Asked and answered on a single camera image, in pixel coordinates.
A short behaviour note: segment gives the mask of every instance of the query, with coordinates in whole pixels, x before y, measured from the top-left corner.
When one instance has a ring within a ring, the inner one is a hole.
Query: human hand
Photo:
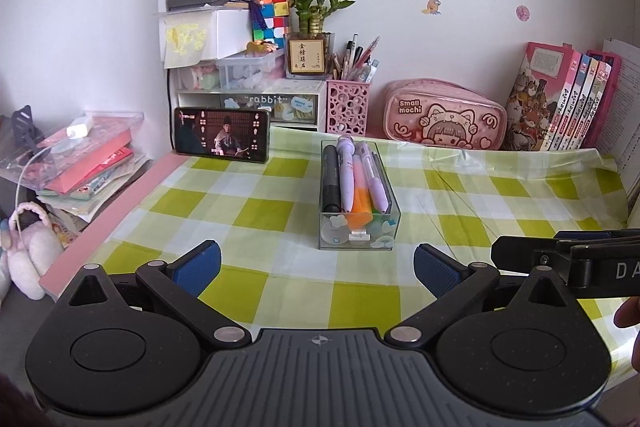
[[[623,302],[613,317],[613,323],[618,328],[629,328],[640,324],[640,297],[629,297]],[[631,365],[636,371],[640,371],[640,333],[634,343]]]

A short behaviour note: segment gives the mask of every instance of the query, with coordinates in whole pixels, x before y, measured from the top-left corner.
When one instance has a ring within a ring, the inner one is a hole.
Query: black marker
[[[341,211],[340,177],[338,174],[338,151],[335,145],[327,145],[322,150],[322,211]]]

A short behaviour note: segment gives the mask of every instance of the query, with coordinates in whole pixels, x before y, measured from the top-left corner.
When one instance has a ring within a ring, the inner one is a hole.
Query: desk
[[[319,251],[320,143],[327,137],[273,128],[266,165],[164,158],[166,172],[156,166],[138,182],[150,174],[157,182],[136,195],[139,203],[105,230],[100,216],[44,282],[56,295],[89,260],[110,273],[131,272],[215,239],[223,267],[200,298],[253,334],[261,327],[385,331],[433,301],[413,272],[419,243],[463,264],[490,262],[499,235],[619,229],[627,218],[615,163],[593,150],[479,152],[377,140],[402,211],[394,250]],[[632,373],[636,331],[612,324],[621,302],[582,302],[612,354],[610,385]]]

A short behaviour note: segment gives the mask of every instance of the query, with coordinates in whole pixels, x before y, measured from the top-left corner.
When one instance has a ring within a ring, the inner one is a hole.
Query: blue gripper pad
[[[436,298],[442,297],[469,276],[470,270],[431,245],[414,252],[414,273]]]
[[[220,273],[222,252],[215,241],[205,241],[167,268],[180,288],[198,297]]]
[[[576,231],[568,231],[568,232],[558,232],[554,236],[554,239],[577,239],[582,241],[590,241],[591,239],[611,239],[611,234],[609,232],[580,232]]]

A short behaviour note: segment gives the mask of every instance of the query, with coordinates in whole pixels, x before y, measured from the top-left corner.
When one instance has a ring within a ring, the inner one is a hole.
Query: phone screen
[[[175,150],[193,156],[265,163],[269,157],[269,113],[178,107]]]

